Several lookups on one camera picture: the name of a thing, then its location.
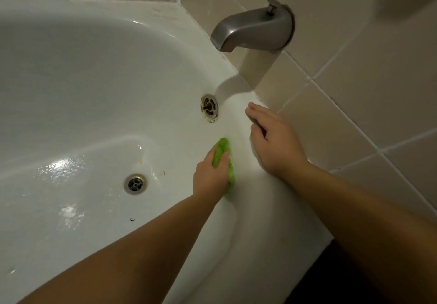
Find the tub spout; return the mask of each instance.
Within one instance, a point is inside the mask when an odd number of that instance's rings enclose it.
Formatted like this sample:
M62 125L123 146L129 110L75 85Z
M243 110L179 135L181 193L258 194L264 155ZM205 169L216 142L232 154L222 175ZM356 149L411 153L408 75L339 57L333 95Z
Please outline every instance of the tub spout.
M277 0L267 0L268 7L228 16L211 34L211 42L221 52L235 47L272 51L291 41L295 30L290 8Z

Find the bathtub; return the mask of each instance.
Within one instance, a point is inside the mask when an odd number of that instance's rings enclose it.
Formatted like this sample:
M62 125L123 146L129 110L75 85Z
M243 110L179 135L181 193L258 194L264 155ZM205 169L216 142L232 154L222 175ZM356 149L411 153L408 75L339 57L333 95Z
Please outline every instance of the bathtub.
M2 303L191 195L196 164L223 136L236 186L165 303L285 300L331 235L259 166L244 114L256 96L179 4L0 0L0 29ZM130 174L146 177L145 192L125 192Z

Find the right hand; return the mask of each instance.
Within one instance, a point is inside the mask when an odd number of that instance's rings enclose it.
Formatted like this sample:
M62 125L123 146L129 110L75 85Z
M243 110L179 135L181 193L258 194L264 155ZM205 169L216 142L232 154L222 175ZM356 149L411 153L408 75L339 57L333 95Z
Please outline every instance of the right hand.
M273 176L287 180L290 175L311 165L292 126L279 114L249 102L246 115L258 121L250 127L250 137L264 169Z

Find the bathtub drain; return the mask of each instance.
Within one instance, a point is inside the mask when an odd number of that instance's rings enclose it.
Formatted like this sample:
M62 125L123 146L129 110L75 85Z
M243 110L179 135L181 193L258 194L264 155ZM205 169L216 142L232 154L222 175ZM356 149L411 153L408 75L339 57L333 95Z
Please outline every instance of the bathtub drain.
M215 122L219 116L219 104L213 95L205 94L200 101L200 108L209 122Z
M124 190L131 195L138 195L145 190L146 186L147 181L138 174L130 175L124 181Z

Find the fingers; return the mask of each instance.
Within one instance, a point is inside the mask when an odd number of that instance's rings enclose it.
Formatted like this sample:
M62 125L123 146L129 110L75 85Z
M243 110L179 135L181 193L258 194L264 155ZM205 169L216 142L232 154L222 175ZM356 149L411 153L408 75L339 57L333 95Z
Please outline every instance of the fingers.
M259 125L262 126L266 131L268 131L273 122L276 121L276 119L269 114L262 111L257 111L253 108L246 108L245 112L248 117L257 120Z
M226 169L228 170L229 163L231 161L231 157L229 156L228 152L224 152L223 155L220 158L220 162L218 164L219 169Z
M218 144L218 142L212 147L211 150L209 150L208 154L206 155L206 157L203 161L206 161L212 165L212 161L214 160L214 154L216 154L217 144Z
M256 111L260 111L260 112L264 112L266 114L269 114L272 117L274 117L275 119L278 119L278 120L281 119L281 116L278 113L272 111L271 109L262 107L261 105L255 104L254 102L249 102L248 106L249 106L249 108L254 109Z
M252 142L254 143L255 150L257 151L258 155L260 155L261 151L267 144L267 141L264 138L263 132L258 125L253 124L250 127L250 137L252 138Z

